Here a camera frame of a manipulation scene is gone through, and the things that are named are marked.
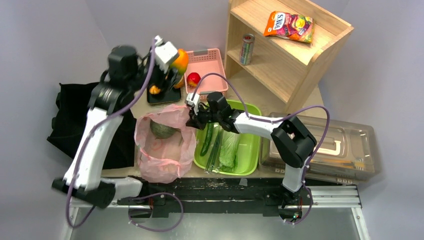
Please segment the red tomato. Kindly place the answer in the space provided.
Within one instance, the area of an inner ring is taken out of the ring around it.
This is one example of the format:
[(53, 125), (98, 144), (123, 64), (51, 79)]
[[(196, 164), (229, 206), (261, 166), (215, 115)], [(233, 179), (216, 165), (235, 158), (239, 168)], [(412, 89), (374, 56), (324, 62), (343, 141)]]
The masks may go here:
[(198, 86), (201, 80), (201, 76), (197, 72), (191, 72), (190, 74), (187, 75), (186, 80), (187, 80), (188, 86), (195, 88)]

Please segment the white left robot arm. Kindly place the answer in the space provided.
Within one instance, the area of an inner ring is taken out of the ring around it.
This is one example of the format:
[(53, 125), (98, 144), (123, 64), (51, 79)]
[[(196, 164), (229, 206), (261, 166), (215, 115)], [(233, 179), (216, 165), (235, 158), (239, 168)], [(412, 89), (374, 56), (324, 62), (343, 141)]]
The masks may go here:
[(108, 68), (92, 90), (84, 132), (71, 166), (63, 177), (52, 181), (51, 187), (72, 197), (105, 209), (113, 200), (130, 198), (138, 205), (146, 203), (149, 191), (133, 177), (102, 178), (102, 168), (113, 137), (123, 121), (123, 114), (143, 94), (154, 71), (166, 73), (180, 56), (171, 43), (154, 45), (146, 56), (148, 68), (139, 64), (141, 57), (130, 45), (112, 49), (107, 57)]

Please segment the napa cabbage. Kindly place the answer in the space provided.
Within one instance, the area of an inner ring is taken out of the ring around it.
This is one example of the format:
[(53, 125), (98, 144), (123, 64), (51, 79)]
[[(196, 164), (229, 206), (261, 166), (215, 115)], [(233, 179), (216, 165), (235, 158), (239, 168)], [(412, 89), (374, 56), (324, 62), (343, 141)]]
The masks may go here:
[(233, 173), (238, 166), (237, 153), (240, 144), (240, 134), (224, 131), (219, 150), (220, 172)]

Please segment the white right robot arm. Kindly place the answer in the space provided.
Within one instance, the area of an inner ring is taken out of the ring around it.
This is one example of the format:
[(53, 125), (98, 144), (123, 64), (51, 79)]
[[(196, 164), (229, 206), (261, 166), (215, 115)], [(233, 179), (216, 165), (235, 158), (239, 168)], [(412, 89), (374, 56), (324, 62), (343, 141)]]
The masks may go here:
[(311, 159), (317, 145), (316, 138), (295, 116), (272, 118), (250, 114), (230, 106), (221, 92), (211, 92), (207, 105), (197, 93), (189, 93), (185, 103), (189, 107), (186, 126), (203, 130), (209, 123), (219, 124), (225, 131), (235, 134), (252, 134), (273, 141), (285, 163), (283, 188), (280, 196), (288, 204), (300, 198), (306, 162)]

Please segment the orange green mango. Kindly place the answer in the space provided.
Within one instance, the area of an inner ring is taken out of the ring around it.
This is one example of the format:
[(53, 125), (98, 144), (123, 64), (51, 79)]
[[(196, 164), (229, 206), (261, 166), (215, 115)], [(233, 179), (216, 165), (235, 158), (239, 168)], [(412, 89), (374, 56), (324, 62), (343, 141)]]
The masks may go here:
[(189, 64), (189, 56), (184, 49), (179, 48), (178, 54), (178, 58), (171, 64), (171, 67), (177, 69), (176, 80), (173, 85), (174, 89), (180, 89), (184, 85), (184, 74)]

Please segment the pink plastic grocery bag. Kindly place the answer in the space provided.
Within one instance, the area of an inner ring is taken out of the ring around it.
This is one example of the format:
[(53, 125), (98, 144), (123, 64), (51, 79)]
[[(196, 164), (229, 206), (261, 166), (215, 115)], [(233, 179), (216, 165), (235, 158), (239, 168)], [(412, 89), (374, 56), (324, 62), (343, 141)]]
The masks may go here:
[[(150, 183), (171, 183), (192, 167), (197, 145), (196, 130), (187, 127), (189, 108), (171, 104), (147, 113), (136, 121), (134, 141), (140, 176)], [(172, 136), (160, 139), (150, 128), (155, 122), (176, 129)]]

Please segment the black cloth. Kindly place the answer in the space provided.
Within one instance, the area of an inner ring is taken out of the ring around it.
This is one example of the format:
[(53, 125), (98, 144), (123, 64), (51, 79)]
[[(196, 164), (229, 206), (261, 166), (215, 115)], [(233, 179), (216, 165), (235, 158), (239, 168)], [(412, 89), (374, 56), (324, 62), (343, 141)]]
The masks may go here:
[[(96, 82), (88, 84), (61, 84), (55, 104), (58, 112), (51, 120), (52, 133), (47, 141), (63, 153), (76, 156), (77, 149), (85, 130), (88, 103)], [(135, 132), (136, 119), (131, 111), (123, 114), (109, 150), (103, 169), (121, 169), (133, 167), (135, 164)]]

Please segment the green cucumber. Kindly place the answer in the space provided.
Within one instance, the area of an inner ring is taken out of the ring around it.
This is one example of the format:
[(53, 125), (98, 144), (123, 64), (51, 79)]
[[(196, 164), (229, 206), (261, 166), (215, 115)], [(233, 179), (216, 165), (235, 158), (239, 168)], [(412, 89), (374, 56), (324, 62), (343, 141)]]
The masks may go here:
[(205, 138), (203, 141), (203, 145), (200, 151), (200, 156), (203, 157), (207, 154), (211, 141), (212, 141), (212, 137), (213, 137), (213, 133), (214, 133), (214, 124), (213, 123), (208, 123), (206, 126), (206, 132), (205, 132)]

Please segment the green netted melon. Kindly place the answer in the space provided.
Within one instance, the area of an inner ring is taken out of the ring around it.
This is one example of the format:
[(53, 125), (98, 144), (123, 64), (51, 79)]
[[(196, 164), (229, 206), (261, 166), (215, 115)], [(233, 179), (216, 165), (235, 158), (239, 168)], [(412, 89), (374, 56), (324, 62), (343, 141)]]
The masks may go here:
[(177, 128), (157, 123), (153, 120), (150, 121), (149, 128), (152, 134), (158, 139), (168, 139), (178, 131)]

